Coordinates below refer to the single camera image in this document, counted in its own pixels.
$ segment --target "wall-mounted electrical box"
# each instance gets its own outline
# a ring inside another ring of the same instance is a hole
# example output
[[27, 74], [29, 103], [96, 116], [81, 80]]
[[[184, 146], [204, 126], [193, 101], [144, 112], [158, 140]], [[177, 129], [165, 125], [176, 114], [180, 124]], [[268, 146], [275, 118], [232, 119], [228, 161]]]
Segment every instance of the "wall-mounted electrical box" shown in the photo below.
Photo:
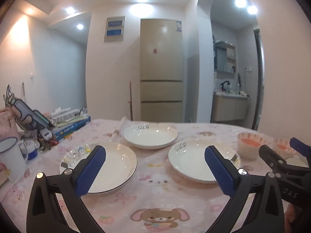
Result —
[[123, 41], [124, 17], [108, 17], [104, 42]]

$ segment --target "vanity cabinet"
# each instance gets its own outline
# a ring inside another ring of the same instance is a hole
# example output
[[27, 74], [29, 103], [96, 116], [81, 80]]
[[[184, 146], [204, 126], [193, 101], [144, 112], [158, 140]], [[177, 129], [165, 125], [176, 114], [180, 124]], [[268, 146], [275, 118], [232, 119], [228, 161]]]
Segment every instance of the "vanity cabinet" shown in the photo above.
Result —
[[248, 108], [248, 97], [240, 95], [213, 96], [212, 121], [243, 120]]

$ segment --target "bowl with red content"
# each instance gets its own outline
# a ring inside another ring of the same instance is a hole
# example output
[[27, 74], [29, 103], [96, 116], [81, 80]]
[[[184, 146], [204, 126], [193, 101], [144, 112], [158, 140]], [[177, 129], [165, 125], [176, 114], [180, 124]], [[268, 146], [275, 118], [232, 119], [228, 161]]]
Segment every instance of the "bowl with red content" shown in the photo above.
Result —
[[272, 149], [283, 159], [287, 159], [298, 154], [292, 147], [290, 147], [290, 141], [284, 138], [274, 139]]
[[267, 140], [255, 133], [242, 132], [238, 134], [238, 153], [242, 158], [255, 160], [259, 156], [260, 146]]

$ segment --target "human hand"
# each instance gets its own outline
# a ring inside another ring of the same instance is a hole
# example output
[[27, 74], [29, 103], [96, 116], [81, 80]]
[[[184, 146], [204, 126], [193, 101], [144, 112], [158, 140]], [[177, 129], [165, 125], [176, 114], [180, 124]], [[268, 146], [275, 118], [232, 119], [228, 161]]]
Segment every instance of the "human hand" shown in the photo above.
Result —
[[285, 219], [285, 233], [291, 233], [291, 223], [296, 218], [296, 211], [293, 204], [289, 204], [287, 207], [287, 211], [284, 213], [284, 219]]

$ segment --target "pink bag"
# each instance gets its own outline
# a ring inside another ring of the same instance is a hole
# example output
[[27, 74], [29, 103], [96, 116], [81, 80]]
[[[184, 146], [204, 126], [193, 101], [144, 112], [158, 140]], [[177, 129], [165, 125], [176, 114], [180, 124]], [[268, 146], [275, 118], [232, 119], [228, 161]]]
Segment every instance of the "pink bag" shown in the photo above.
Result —
[[21, 139], [11, 108], [0, 109], [0, 140], [8, 137]]

